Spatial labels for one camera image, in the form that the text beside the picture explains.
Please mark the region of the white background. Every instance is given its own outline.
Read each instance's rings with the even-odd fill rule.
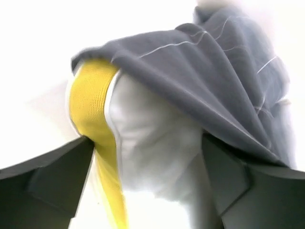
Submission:
[[[286,62],[291,77],[289,98],[295,127],[296,160],[305,171],[302,142],[305,128],[305,7],[299,1],[251,0],[253,9],[264,7],[274,20],[274,45]],[[0,124],[15,145],[22,146],[36,128],[16,138],[10,130],[24,129],[15,119],[18,107],[71,76],[70,60],[83,48],[100,46],[111,39],[154,30],[168,30],[192,21],[194,0],[9,0],[0,3]],[[11,116],[12,108],[17,115]],[[0,152],[30,154],[8,145]],[[78,217],[71,229],[104,228],[106,218],[92,189],[94,175],[85,189]]]

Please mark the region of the white stitching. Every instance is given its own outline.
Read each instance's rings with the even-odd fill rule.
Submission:
[[[228,51],[231,51],[233,49],[242,49],[242,50],[245,50],[247,53],[249,53],[249,50],[248,50],[247,46],[245,46],[245,45],[237,45],[237,46],[234,46],[230,49],[223,49],[223,51],[228,52]]]
[[[267,109],[265,108],[262,108],[262,107],[258,107],[258,106],[255,106],[254,107],[257,111],[257,114],[259,114],[260,111],[264,112],[266,115],[270,116],[271,118],[273,118],[273,115],[270,111],[268,111]]]
[[[273,57],[271,60],[269,60],[263,67],[261,67],[260,70],[258,70],[258,72],[257,72],[256,74],[259,74],[260,71],[261,71],[262,69],[264,69],[264,68],[265,68],[271,61],[273,61],[276,57],[277,57],[277,56],[275,56],[275,57]]]
[[[259,112],[261,111],[261,109],[262,109],[262,107],[263,107],[263,105],[264,105],[264,103],[265,103],[265,99],[266,99],[266,94],[265,94],[264,97],[263,97],[262,105],[260,105],[259,107],[258,107],[258,106],[255,106],[255,107],[254,107],[255,109],[258,110],[258,111],[257,111],[257,115],[258,115]]]
[[[243,19],[249,19],[250,21],[254,22],[254,21],[253,21],[251,18],[249,18],[249,17],[230,16],[230,17],[228,17],[228,18],[225,20],[224,25],[223,25],[223,28],[221,29],[221,32],[220,32],[219,36],[218,36],[217,38],[215,38],[215,41],[218,40],[218,39],[221,37],[221,35],[223,34],[223,32],[224,32],[224,27],[225,27],[226,23],[229,21],[230,18],[235,18],[235,19],[243,18]]]
[[[152,50],[152,51],[150,51],[150,52],[144,53],[144,54],[138,56],[137,58],[140,59],[140,58],[142,58],[142,57],[144,57],[144,56],[150,55],[150,54],[152,54],[152,53],[154,53],[154,52],[156,52],[156,51],[158,51],[158,50],[160,50],[160,49],[163,49],[163,48],[166,48],[166,47],[169,47],[169,46],[179,46],[179,45],[186,44],[186,43],[191,44],[191,45],[198,45],[198,44],[201,42],[201,40],[202,40],[202,38],[204,37],[204,35],[205,35],[206,33],[208,33],[208,32],[207,32],[207,31],[199,31],[199,32],[197,32],[197,33],[195,33],[194,35],[191,35],[191,36],[196,36],[196,35],[199,34],[199,33],[202,33],[202,35],[201,35],[199,41],[197,41],[196,43],[192,43],[192,42],[189,42],[189,41],[183,41],[183,42],[180,42],[180,43],[177,43],[177,44],[175,44],[175,43],[170,43],[170,44],[167,44],[167,45],[164,45],[164,46],[160,46],[160,47],[158,47],[158,48],[156,48],[156,49],[154,49],[154,50]],[[113,61],[114,61],[115,59],[117,59],[118,57],[124,56],[124,53],[126,53],[126,52],[127,52],[127,51],[122,50],[122,51],[121,51],[121,54],[120,54],[120,51],[118,51],[118,52],[113,56],[113,58],[111,59],[111,63],[113,63]]]

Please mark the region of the yellow tie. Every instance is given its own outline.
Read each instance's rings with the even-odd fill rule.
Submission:
[[[107,90],[118,68],[104,60],[84,63],[70,93],[70,116],[81,135],[95,143],[102,187],[114,219],[113,228],[127,229],[127,217],[119,180],[115,138],[104,116]]]

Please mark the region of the gray fabric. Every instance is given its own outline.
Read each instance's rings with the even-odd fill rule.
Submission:
[[[111,41],[82,51],[105,58],[198,121],[224,142],[257,158],[289,165],[279,100],[286,72],[261,29],[226,7],[199,23]]]

